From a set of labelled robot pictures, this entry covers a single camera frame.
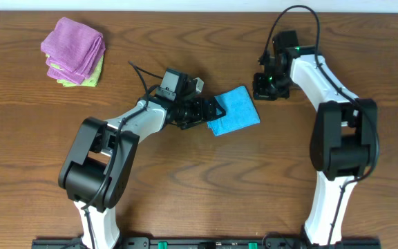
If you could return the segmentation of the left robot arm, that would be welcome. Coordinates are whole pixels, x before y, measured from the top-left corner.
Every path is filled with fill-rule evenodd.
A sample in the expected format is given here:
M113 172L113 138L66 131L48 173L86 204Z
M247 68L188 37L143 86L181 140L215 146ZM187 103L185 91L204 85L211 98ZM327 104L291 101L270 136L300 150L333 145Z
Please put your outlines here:
M83 248L114 248L120 239L115 206L121 199L140 142L167 125L181 130L225 116L215 97L201 96L204 82L167 68L160 83L126 113L108 120L86 118L58 177L79 210Z

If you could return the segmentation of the blue cloth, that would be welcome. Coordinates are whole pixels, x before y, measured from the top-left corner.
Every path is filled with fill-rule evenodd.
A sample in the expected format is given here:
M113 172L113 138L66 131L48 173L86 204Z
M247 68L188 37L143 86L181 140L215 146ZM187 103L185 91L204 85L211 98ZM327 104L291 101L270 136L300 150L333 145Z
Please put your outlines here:
M226 114L207 123L215 136L260 123L257 110L245 86L239 86L229 92L217 95L216 100Z

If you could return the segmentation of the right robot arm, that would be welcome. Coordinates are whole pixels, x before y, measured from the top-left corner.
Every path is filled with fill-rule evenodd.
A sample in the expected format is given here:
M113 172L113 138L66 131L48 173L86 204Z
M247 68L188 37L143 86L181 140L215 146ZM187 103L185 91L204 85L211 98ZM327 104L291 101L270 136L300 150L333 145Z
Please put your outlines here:
M380 248L376 238L349 238L341 226L354 186L366 178L378 158L377 104L350 92L333 75L318 46L300 46L293 30L272 39L255 73L257 100L287 99L299 87L316 110L310 160L316 170L312 209L293 248Z

